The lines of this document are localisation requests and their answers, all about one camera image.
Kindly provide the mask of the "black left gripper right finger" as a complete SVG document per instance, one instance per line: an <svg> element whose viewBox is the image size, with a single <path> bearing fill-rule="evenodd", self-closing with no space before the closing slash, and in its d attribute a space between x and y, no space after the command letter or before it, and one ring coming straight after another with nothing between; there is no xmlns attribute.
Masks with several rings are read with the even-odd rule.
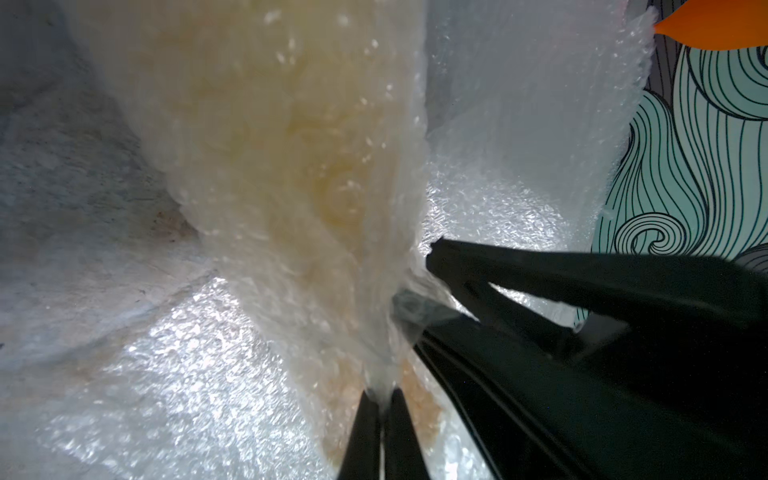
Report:
<svg viewBox="0 0 768 480"><path fill-rule="evenodd" d="M384 478L430 480L403 391L395 388L383 414Z"/></svg>

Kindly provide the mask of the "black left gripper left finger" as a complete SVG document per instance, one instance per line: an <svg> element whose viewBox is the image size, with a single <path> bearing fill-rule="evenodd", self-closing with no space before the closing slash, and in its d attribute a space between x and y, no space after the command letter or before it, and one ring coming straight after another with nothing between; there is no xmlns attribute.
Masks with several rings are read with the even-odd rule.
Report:
<svg viewBox="0 0 768 480"><path fill-rule="evenodd" d="M338 480L378 480L381 457L381 414L367 391L360 397Z"/></svg>

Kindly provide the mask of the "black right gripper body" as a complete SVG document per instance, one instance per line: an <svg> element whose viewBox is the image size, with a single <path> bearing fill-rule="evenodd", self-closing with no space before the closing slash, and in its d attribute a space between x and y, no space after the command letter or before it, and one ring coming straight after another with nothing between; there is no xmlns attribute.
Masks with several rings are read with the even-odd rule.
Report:
<svg viewBox="0 0 768 480"><path fill-rule="evenodd" d="M570 364L767 452L767 327L640 325L592 317Z"/></svg>

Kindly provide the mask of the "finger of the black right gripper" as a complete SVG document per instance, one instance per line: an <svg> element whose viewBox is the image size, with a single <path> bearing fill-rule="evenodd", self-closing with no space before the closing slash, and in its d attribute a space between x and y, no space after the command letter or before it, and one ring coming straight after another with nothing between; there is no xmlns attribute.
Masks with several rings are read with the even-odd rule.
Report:
<svg viewBox="0 0 768 480"><path fill-rule="evenodd" d="M537 252L450 239L433 243L430 273L479 320L444 320L435 337L501 335L553 355L576 346L565 328L501 288L583 308L651 338L681 339L705 355L767 352L767 278L715 257Z"/></svg>
<svg viewBox="0 0 768 480"><path fill-rule="evenodd" d="M405 290L393 299L403 328L500 478L528 462L521 432L567 479L764 479L767 447L718 435L552 359L519 337Z"/></svg>

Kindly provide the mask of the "bubble orange glass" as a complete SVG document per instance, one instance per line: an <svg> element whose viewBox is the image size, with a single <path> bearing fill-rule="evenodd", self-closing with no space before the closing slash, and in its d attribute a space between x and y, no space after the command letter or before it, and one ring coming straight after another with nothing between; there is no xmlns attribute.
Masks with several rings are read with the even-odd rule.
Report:
<svg viewBox="0 0 768 480"><path fill-rule="evenodd" d="M690 0L654 26L654 33L700 50L767 45L766 0Z"/></svg>

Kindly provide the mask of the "bubble yellow glass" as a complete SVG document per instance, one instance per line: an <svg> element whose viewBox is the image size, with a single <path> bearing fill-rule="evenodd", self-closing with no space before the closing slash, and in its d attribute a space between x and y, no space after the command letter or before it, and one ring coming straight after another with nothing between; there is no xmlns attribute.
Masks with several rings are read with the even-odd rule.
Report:
<svg viewBox="0 0 768 480"><path fill-rule="evenodd" d="M64 1L78 46L243 310L276 344L325 456L359 397L443 408L393 318L433 293L423 1Z"/></svg>

